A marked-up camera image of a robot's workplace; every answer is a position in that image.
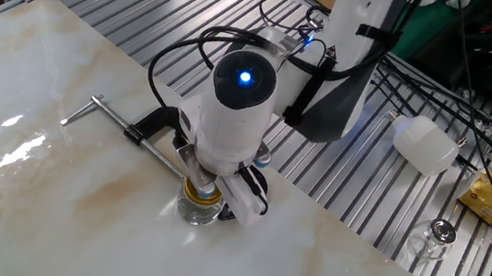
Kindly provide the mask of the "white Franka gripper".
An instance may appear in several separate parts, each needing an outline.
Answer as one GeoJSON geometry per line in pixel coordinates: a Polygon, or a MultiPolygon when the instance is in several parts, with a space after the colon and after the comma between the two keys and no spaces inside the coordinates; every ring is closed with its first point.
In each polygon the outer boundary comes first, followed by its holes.
{"type": "Polygon", "coordinates": [[[189,142],[176,153],[199,197],[220,191],[237,221],[249,226],[266,211],[266,193],[250,170],[265,130],[251,115],[201,103],[195,97],[180,103],[179,124],[189,142]]]}

